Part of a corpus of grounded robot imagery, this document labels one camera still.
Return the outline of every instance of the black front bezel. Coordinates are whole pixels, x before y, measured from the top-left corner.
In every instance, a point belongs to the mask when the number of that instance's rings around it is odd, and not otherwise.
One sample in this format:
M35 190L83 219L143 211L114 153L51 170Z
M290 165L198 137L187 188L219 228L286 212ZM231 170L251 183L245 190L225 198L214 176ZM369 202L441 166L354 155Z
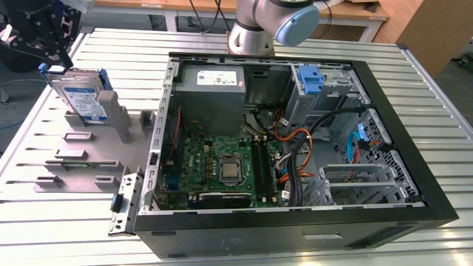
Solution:
M387 97L362 61L331 60L295 57L259 57L247 55L169 53L169 57L185 58L186 63L205 64L199 58L218 58L219 63L238 64L231 59L277 59L301 63L326 62L349 64L359 78L367 96L390 139L395 145L401 159L413 178L417 189L423 198L425 207L341 209L326 211L254 212L254 213L217 213L217 214L174 214L174 215L137 215L134 232L138 231L175 231L187 229L249 228L271 226L297 226L341 223L370 222L417 222L430 221L429 228L458 219L454 208L435 181L422 155L409 136L399 117L389 103Z

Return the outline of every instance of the floor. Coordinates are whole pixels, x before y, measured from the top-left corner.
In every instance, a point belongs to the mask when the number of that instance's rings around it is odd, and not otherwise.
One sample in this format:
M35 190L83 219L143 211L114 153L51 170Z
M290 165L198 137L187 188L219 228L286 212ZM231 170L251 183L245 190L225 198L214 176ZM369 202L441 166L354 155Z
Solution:
M211 18L203 18L203 27L207 27ZM178 28L185 32L198 32L198 21L193 20L194 26L189 27L189 22L185 18L179 18ZM141 30L165 30L165 23L159 16L149 18L146 15L133 14L102 14L91 13L82 15L81 26L118 29L141 29ZM210 33L225 33L226 27L222 19L218 19ZM41 79L37 71L17 74L7 70L0 63L0 85L18 79ZM456 106L459 112L464 116L467 122L473 124L473 73L456 67L451 62L445 67L443 71L435 78L435 82L442 88L445 94ZM39 81L21 81L2 86L3 91L10 95L10 103L0 104L0 155L6 149L7 144L18 129L11 126L1 129L5 126L13 125L23 120L26 114L41 94L43 84Z

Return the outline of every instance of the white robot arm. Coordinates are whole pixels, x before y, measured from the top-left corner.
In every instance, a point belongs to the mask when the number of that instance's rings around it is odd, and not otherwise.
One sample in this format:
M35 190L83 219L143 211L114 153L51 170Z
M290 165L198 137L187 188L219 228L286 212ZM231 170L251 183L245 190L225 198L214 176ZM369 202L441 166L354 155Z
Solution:
M227 39L233 54L267 55L273 38L295 46L313 33L319 19L313 0L238 0Z

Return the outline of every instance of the aluminum table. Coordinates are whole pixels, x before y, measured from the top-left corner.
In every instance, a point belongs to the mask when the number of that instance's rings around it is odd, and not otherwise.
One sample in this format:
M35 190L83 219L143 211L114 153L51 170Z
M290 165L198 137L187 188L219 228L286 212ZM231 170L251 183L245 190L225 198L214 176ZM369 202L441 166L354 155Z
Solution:
M71 46L78 68L105 68L129 112L158 106L167 52L225 53L226 37L89 29ZM46 87L0 160L0 257L14 265L468 265L473 261L473 131L407 50L391 44L309 40L275 55L367 62L459 219L375 249L159 260L137 237L109 238L111 194L35 193L61 134L65 106Z

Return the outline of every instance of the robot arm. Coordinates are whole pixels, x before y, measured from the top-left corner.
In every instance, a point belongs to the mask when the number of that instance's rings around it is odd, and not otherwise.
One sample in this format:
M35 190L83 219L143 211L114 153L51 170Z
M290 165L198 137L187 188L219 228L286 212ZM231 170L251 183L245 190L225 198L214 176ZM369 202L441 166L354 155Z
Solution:
M94 3L83 2L86 5L77 6L71 0L0 0L6 21L0 43L18 52L59 60L70 68L66 49L78 32L78 10L89 11Z
M234 54L267 55L273 38L295 46L313 33L319 19L313 0L238 0L235 24L227 38Z

